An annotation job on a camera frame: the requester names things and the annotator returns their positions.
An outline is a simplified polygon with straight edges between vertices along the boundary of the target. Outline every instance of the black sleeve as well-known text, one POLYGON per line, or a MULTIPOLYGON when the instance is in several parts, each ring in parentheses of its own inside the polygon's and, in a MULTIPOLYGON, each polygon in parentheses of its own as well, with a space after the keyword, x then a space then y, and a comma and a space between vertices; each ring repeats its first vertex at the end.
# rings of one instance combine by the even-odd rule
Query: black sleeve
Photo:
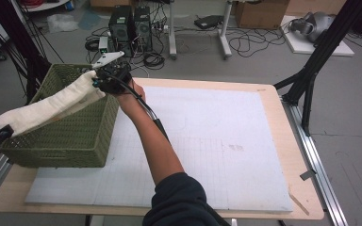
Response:
POLYGON ((203 187, 186 173, 176 173, 163 179, 155 192, 152 210, 143 219, 143 226, 218 225, 207 212, 203 187))

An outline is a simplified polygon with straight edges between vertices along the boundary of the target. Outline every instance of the white cloth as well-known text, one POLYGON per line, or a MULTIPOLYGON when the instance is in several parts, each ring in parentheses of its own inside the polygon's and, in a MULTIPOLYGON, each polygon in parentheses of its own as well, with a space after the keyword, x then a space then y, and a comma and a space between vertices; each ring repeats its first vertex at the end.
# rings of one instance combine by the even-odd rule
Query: white cloth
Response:
POLYGON ((95 71, 84 73, 55 95, 0 115, 0 128, 9 124, 15 137, 74 114, 105 96, 92 85, 95 76, 95 71))

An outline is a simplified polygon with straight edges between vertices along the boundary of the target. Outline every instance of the woven basket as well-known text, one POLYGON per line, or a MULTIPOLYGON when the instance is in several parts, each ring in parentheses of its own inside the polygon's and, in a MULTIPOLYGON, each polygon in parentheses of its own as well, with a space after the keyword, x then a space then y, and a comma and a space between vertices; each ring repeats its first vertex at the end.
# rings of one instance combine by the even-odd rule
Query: woven basket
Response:
MULTIPOLYGON (((52 65, 31 104, 64 89, 90 67, 52 65)), ((117 100, 107 95, 73 115, 6 140, 0 151, 13 163, 29 168, 103 167, 118 109, 117 100)))

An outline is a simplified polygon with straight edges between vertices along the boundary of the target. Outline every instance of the metal stand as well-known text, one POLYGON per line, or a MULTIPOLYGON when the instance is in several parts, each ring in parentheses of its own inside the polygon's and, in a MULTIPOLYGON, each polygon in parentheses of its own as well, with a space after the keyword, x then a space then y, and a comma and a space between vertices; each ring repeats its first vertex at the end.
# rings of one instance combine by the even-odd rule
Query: metal stand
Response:
POLYGON ((310 136, 309 119, 316 76, 361 13, 362 0, 348 0, 304 67, 298 73, 274 85, 276 89, 280 89, 293 83, 289 92, 282 96, 283 101, 290 105, 297 105, 305 93, 302 127, 307 136, 310 136))
POLYGON ((175 46, 175 34, 174 34, 174 0, 170 0, 169 49, 170 49, 170 57, 172 59, 177 59, 177 48, 175 46))
POLYGON ((232 2, 233 2, 232 0, 227 0, 225 6, 224 21, 222 23, 222 29, 219 30, 219 37, 222 43, 222 49, 224 50, 224 59, 228 59, 229 57, 232 56, 227 37, 225 37, 225 32, 227 32, 228 20, 230 18, 232 2))

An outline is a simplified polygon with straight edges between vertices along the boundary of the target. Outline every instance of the whiteboard sheet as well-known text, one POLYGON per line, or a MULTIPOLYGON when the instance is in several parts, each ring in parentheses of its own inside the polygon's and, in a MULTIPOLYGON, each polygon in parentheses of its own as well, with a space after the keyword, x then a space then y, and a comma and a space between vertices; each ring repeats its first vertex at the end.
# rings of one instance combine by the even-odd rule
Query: whiteboard sheet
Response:
MULTIPOLYGON (((292 211, 255 92, 145 87, 186 173, 215 209, 292 211)), ((26 202, 150 207, 153 183, 137 130, 122 111, 101 169, 40 168, 26 202)))
MULTIPOLYGON (((281 24, 287 24, 288 22, 297 19, 294 16, 284 16, 281 24)), ((315 50, 313 43, 310 42, 305 36, 301 35, 299 31, 289 31, 288 28, 283 29, 284 36, 287 39, 288 45, 294 54, 312 54, 315 50)), ((339 46, 335 49, 332 56, 340 57, 353 57, 354 51, 349 46, 341 41, 339 46)))

